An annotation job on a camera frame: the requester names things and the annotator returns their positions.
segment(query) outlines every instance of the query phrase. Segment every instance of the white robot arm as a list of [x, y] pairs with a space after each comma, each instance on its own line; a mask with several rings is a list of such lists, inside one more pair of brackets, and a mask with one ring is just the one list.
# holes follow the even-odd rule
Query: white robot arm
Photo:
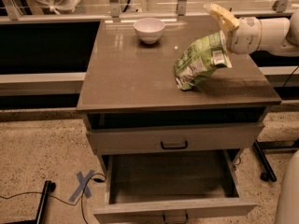
[[265, 50], [277, 56], [299, 56], [299, 9], [290, 19], [244, 17], [235, 21], [234, 27], [228, 27], [223, 21], [235, 19], [235, 16], [223, 7], [221, 12], [215, 13], [216, 7], [220, 11], [217, 5], [207, 11], [220, 21], [221, 29], [226, 30], [227, 47], [232, 52], [251, 54]]

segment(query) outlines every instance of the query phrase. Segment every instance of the closed drawer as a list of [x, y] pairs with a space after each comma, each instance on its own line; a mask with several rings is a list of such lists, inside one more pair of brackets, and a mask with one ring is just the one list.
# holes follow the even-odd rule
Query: closed drawer
[[226, 151], [110, 156], [101, 224], [246, 215]]
[[87, 137], [99, 155], [251, 147], [262, 123], [210, 124], [93, 130]]

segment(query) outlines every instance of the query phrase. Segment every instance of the crumpled green bag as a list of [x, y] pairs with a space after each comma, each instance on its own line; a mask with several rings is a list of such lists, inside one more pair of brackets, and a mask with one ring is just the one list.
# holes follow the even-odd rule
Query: crumpled green bag
[[178, 88], [190, 90], [223, 67], [232, 67], [223, 31], [199, 38], [190, 44], [175, 63]]

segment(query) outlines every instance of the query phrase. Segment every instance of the bowl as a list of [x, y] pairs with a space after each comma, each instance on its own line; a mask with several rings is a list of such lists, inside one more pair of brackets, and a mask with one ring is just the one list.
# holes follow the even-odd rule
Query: bowl
[[165, 23], [155, 18], [140, 19], [134, 23], [138, 38], [146, 44], [158, 41], [163, 34], [164, 27]]

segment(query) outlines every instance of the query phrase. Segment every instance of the black handle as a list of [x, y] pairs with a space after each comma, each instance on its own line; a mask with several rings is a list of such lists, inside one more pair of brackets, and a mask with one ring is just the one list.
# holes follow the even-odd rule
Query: black handle
[[165, 215], [163, 215], [163, 222], [165, 224], [186, 224], [186, 223], [188, 223], [188, 221], [189, 221], [188, 214], [186, 214], [186, 219], [184, 219], [182, 221], [172, 221], [172, 222], [167, 222]]
[[186, 140], [185, 142], [179, 144], [180, 146], [177, 146], [177, 144], [172, 143], [172, 145], [175, 145], [175, 146], [167, 147], [163, 141], [161, 141], [160, 145], [161, 145], [161, 149], [164, 149], [164, 150], [186, 149], [188, 147], [188, 141]]

